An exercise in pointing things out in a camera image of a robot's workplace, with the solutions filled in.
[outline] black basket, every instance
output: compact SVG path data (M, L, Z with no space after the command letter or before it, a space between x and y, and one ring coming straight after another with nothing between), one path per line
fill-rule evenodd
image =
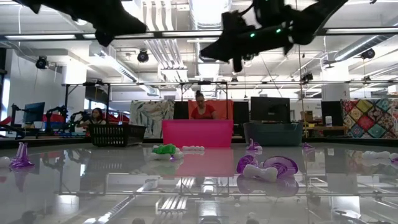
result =
M124 124L89 125L91 143L95 146L132 146L142 144L145 126Z

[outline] desk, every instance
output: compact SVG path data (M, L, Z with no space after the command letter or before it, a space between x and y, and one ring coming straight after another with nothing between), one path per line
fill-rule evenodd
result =
M332 127L315 126L315 127L303 128L303 131L306 131L306 130L309 131L309 136L319 137L319 136L323 135L323 134L320 134L321 131L344 131L344 135L347 135L348 127L346 127L346 126L332 126Z

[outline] woman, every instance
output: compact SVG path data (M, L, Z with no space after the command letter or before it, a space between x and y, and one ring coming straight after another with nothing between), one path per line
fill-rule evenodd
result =
M196 100L198 106L192 111L192 119L217 119L216 110L211 105L206 105L205 97L200 90L196 93Z
M87 128L89 124L106 124L106 121L104 120L102 110L101 108L95 108L91 112L91 119L78 124L78 128Z

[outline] box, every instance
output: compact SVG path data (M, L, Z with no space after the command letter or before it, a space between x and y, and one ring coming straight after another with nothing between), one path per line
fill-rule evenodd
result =
M304 111L304 113L305 113L305 121L312 122L313 121L312 111ZM300 114L301 114L301 119L304 120L303 111L301 111Z

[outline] column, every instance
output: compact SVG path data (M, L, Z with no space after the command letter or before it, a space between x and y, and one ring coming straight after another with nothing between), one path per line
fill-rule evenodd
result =
M348 81L348 65L340 62L333 64L333 68L322 68L324 81ZM349 100L349 84L327 84L322 86L323 101Z
M67 66L62 69L63 81L66 84L82 84L86 82L86 65L74 58L70 58ZM78 86L68 95L68 115L83 111L85 106L86 87Z

